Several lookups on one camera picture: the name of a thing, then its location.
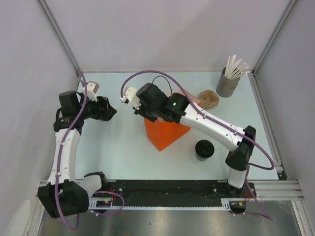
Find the orange paper bag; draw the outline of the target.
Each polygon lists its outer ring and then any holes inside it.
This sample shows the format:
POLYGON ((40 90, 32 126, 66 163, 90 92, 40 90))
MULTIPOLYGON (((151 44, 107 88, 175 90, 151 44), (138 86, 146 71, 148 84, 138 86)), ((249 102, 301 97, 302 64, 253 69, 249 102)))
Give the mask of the orange paper bag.
POLYGON ((164 150, 191 129, 186 125, 165 122, 161 118, 158 118, 155 122, 144 118, 144 124, 147 138, 158 151, 164 150))

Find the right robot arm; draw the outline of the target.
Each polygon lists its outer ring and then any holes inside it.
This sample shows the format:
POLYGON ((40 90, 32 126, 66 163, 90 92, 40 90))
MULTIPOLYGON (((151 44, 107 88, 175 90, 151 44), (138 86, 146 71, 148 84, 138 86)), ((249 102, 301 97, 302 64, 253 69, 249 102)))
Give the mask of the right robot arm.
POLYGON ((128 88, 125 96, 133 105, 134 113, 151 122, 158 118, 194 128, 214 138, 228 149, 225 160, 229 167, 227 192, 239 197, 245 191, 248 162, 253 152, 252 139, 256 130, 227 123, 203 110, 181 93, 167 96, 156 85, 147 83, 140 89, 128 88))

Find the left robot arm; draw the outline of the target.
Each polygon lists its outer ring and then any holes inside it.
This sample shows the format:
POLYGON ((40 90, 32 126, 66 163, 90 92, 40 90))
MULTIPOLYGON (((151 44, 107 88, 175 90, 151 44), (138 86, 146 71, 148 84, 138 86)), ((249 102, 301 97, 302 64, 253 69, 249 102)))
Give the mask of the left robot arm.
POLYGON ((75 164, 77 148, 84 121, 109 121, 115 114, 107 97, 85 99, 84 94, 66 91, 59 95, 61 107, 56 112, 54 131, 56 137, 55 157, 45 186, 39 187, 37 196, 51 218, 85 213, 89 199, 95 193, 104 196, 109 185, 103 172, 86 174, 83 181, 76 182, 75 164))

